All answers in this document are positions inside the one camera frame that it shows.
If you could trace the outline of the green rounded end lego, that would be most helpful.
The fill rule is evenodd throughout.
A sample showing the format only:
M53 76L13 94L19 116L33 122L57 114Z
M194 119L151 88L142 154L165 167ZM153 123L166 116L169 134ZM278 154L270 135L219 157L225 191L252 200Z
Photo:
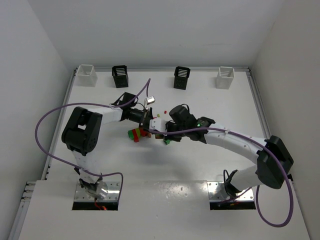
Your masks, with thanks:
M128 132L128 137L131 139L131 140L134 140L134 133L132 130L129 130Z

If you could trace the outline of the lime rounded lego brick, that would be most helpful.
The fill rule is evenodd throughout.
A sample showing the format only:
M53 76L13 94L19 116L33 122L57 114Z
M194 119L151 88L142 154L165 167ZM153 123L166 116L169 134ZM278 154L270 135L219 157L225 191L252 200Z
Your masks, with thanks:
M136 132L136 135L137 135L138 137L141 136L141 132L140 132L140 129L139 129L139 128L136 128L136 129L135 129L135 132Z

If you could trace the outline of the brown long lego plate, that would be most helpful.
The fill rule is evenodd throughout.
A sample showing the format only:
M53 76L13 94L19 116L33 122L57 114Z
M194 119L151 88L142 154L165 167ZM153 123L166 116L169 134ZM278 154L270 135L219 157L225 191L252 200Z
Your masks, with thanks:
M164 136L162 134L155 134L155 139L163 139Z

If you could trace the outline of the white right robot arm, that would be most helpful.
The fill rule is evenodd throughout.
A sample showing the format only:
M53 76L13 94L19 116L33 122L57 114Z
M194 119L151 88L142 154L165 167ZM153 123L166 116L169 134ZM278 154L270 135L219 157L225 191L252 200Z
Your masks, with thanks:
M243 190L258 185L280 189L294 164L283 141L277 136L269 139L251 136L240 137L213 119L196 118L188 107L178 105L169 112L172 122L166 124L169 138L179 142L182 137L192 141L219 146L249 159L253 166L233 170L224 180L222 191L231 198Z

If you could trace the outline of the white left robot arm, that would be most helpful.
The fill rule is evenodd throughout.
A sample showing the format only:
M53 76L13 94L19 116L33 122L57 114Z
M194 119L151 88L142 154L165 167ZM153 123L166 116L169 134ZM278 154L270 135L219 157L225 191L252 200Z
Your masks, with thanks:
M139 138L151 136L147 130L153 118L151 107L144 110L133 107L76 107L62 132L61 140L76 159L78 166L75 170L79 174L81 187L96 192L103 178L97 161L90 154L98 143L101 126L123 120L138 123L138 128L128 132L129 138L137 143Z

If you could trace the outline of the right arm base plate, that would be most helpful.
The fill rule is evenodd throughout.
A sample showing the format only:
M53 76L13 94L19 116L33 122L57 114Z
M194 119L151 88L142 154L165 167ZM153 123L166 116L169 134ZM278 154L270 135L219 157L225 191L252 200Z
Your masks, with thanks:
M229 187L223 181L208 181L207 190L209 200L212 203L245 202L254 200L254 192L251 188L238 191Z

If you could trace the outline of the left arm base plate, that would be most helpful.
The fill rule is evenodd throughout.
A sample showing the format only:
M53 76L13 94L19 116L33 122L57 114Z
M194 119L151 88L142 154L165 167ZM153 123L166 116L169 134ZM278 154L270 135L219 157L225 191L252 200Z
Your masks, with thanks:
M88 190L86 187L81 187L78 183L75 189L75 202L117 202L119 199L121 183L118 181L101 181L96 190Z

